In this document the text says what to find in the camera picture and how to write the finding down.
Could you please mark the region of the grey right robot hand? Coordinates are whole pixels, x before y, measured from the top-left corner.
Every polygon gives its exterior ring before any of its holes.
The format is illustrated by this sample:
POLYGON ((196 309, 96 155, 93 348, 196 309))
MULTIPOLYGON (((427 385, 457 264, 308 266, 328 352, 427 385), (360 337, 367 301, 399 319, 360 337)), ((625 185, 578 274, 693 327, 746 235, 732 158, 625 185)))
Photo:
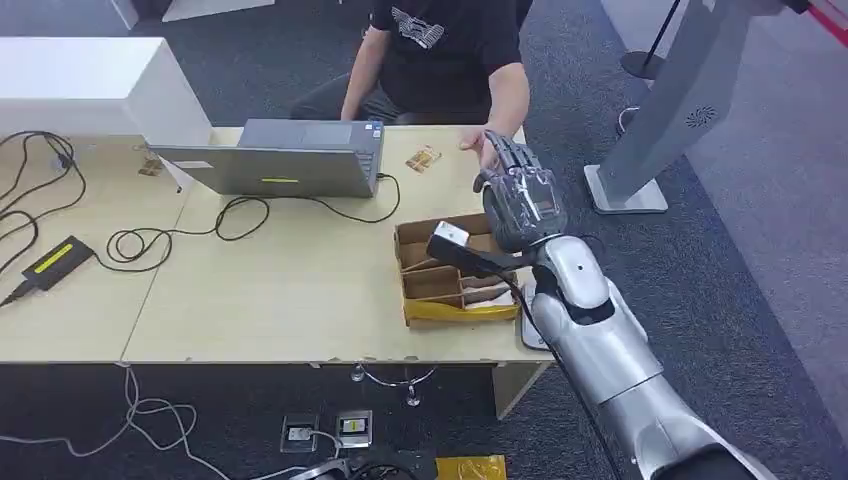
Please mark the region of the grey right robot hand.
POLYGON ((554 173, 542 167, 526 145, 491 130, 485 138, 493 145, 499 166, 481 169, 473 191, 482 195, 498 247, 510 254, 523 253, 563 236, 568 216, 554 173))

